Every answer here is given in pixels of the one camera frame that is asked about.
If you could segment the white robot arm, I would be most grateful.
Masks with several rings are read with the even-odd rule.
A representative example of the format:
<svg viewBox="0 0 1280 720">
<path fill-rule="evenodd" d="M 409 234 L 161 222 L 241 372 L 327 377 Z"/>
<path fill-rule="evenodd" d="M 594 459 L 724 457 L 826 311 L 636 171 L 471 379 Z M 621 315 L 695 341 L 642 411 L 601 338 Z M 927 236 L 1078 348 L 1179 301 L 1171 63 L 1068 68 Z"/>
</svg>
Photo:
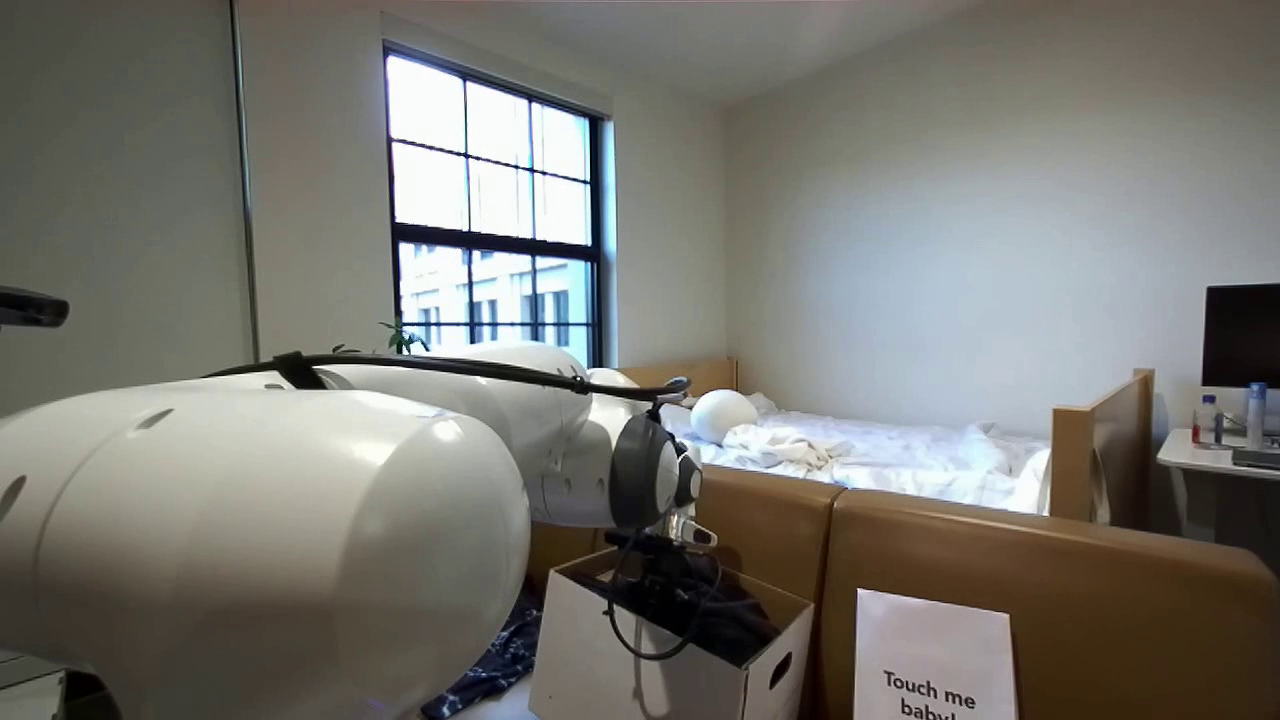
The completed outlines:
<svg viewBox="0 0 1280 720">
<path fill-rule="evenodd" d="M 0 639 L 125 720 L 393 720 L 508 622 L 531 534 L 649 534 L 678 377 L 561 348 L 274 358 L 0 419 Z"/>
</svg>

